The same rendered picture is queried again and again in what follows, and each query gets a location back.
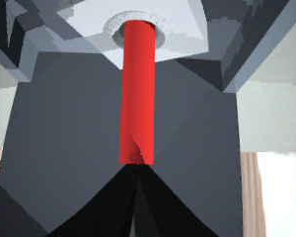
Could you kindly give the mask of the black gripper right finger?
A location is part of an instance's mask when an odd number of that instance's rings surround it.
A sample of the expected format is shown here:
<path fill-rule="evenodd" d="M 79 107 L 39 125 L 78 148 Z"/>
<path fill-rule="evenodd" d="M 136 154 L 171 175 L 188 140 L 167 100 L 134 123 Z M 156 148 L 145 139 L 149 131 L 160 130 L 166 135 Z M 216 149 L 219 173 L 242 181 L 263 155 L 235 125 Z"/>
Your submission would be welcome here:
<path fill-rule="evenodd" d="M 194 216 L 151 167 L 137 166 L 135 237 L 219 237 Z"/>

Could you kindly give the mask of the red peg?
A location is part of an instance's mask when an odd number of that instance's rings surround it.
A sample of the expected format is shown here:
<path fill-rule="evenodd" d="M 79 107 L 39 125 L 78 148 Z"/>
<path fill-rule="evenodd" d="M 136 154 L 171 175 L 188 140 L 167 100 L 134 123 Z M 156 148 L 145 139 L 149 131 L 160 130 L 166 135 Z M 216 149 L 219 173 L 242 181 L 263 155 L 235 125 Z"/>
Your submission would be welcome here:
<path fill-rule="evenodd" d="M 155 25 L 125 21 L 119 163 L 153 165 Z"/>

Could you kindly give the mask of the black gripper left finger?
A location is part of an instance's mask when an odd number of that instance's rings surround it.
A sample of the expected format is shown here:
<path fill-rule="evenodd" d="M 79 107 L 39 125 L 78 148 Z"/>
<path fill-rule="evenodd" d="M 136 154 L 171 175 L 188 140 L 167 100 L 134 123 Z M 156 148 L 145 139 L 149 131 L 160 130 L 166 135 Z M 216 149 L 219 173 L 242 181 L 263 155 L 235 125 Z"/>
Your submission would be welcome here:
<path fill-rule="evenodd" d="M 129 237 L 139 166 L 127 163 L 74 216 L 46 237 Z"/>

